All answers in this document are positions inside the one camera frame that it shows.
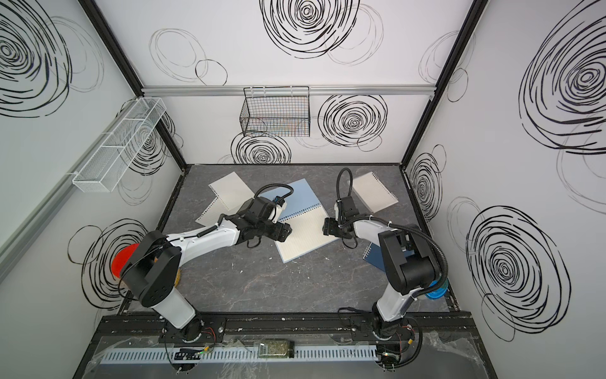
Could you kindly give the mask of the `green circuit box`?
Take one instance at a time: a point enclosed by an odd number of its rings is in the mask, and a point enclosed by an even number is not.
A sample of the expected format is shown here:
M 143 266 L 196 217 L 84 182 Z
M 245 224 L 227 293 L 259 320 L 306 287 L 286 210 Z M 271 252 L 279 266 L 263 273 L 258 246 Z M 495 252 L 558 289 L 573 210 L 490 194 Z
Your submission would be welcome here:
M 294 342 L 291 340 L 262 340 L 257 350 L 259 358 L 293 358 Z

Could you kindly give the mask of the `torn white lined page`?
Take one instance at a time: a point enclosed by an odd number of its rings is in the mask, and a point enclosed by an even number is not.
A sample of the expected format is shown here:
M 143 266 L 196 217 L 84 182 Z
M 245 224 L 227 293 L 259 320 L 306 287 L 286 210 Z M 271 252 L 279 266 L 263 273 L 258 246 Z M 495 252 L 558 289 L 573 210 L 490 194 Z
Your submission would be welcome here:
M 214 181 L 209 187 L 227 210 L 239 209 L 244 202 L 253 197 L 251 189 L 235 172 Z

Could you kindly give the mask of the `torn lined paper page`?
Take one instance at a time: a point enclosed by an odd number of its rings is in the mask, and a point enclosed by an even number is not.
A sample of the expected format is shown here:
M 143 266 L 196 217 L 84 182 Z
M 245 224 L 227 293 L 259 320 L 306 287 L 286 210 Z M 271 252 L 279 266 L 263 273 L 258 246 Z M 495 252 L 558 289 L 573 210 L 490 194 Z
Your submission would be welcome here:
M 196 222 L 204 227 L 209 227 L 215 224 L 222 214 L 227 214 L 228 209 L 222 203 L 219 197 L 216 197 L 211 204 L 203 211 L 196 219 Z

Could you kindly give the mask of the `white lined spiral notebook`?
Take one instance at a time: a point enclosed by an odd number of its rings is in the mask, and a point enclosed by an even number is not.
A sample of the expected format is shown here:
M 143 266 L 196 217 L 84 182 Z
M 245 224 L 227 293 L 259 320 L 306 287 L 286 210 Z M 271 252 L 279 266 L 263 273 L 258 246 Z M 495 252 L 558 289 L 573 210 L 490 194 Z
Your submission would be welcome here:
M 353 192 L 371 213 L 378 213 L 399 202 L 374 172 L 358 176 L 353 180 Z

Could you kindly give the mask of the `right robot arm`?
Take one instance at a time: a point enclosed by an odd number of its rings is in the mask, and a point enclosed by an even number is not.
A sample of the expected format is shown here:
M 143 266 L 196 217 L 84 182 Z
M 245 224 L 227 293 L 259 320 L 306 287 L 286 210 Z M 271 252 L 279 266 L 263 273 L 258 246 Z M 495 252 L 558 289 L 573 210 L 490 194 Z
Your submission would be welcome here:
M 324 220 L 322 232 L 342 241 L 369 241 L 380 247 L 388 279 L 383 295 L 372 308 L 372 331 L 386 340 L 397 328 L 407 325 L 405 315 L 422 295 L 439 289 L 448 278 L 448 261 L 437 243 L 414 225 L 399 225 L 370 214 L 361 214 L 348 193 L 340 193 L 341 178 L 351 170 L 342 169 L 336 181 L 336 216 Z

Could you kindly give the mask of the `light blue notebook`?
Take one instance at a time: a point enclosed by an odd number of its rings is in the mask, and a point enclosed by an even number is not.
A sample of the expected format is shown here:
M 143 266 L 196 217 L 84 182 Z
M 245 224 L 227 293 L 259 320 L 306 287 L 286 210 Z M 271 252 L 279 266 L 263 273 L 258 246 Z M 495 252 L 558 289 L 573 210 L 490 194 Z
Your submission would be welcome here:
M 337 240 L 336 237 L 323 233 L 328 213 L 309 183 L 303 178 L 289 186 L 294 189 L 294 193 L 286 198 L 286 208 L 282 211 L 279 222 L 289 224 L 292 232 L 284 243 L 276 243 L 283 263 Z

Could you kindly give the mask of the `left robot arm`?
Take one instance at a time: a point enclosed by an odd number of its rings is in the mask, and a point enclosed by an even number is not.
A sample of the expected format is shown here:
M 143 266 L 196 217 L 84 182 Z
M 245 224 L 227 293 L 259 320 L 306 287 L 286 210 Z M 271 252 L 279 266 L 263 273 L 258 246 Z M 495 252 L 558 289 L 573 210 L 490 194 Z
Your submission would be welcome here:
M 260 188 L 236 213 L 222 214 L 209 227 L 181 234 L 149 232 L 139 243 L 121 249 L 112 259 L 110 271 L 144 307 L 153 309 L 193 343 L 206 333 L 194 306 L 176 288 L 180 268 L 205 254 L 263 238 L 284 243 L 292 233 L 290 224 L 279 221 L 294 194 L 290 185 L 272 183 Z

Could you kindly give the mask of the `dark blue notebook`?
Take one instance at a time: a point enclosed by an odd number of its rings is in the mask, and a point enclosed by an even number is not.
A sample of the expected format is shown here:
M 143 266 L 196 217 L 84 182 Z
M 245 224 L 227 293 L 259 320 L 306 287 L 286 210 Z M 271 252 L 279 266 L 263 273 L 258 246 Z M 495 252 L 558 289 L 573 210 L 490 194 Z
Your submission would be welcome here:
M 382 251 L 380 249 L 380 246 L 378 246 L 377 244 L 371 243 L 366 248 L 362 259 L 366 263 L 374 266 L 375 268 L 378 268 L 378 270 L 382 271 L 383 273 L 385 272 Z

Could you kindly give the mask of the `red lid yellow jar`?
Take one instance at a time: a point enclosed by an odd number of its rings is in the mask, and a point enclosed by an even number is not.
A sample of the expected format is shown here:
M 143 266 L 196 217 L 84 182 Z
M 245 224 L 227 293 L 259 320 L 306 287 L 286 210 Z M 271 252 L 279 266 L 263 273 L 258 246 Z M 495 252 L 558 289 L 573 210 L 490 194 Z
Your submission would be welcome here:
M 111 271 L 137 297 L 159 297 L 175 285 L 181 249 L 166 241 L 142 241 L 121 250 Z

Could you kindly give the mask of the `aluminium wall rail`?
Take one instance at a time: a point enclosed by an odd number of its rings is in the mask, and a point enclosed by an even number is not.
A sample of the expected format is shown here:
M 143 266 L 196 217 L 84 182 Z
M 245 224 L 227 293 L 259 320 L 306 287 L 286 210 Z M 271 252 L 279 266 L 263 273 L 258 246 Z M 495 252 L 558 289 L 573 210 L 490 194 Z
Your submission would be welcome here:
M 142 89 L 145 96 L 433 96 L 434 85 L 161 85 Z

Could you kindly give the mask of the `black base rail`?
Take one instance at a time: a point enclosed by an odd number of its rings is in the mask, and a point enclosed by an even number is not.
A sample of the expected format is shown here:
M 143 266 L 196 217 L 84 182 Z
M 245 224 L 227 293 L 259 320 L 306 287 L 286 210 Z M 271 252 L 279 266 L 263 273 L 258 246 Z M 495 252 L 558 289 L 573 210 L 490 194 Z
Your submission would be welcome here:
M 94 337 L 158 336 L 161 343 L 194 346 L 221 344 L 233 336 L 330 335 L 355 342 L 380 342 L 411 330 L 459 330 L 476 326 L 469 312 L 412 312 L 397 322 L 380 322 L 366 312 L 335 313 L 200 313 L 199 326 L 186 331 L 157 314 L 132 313 L 103 317 Z

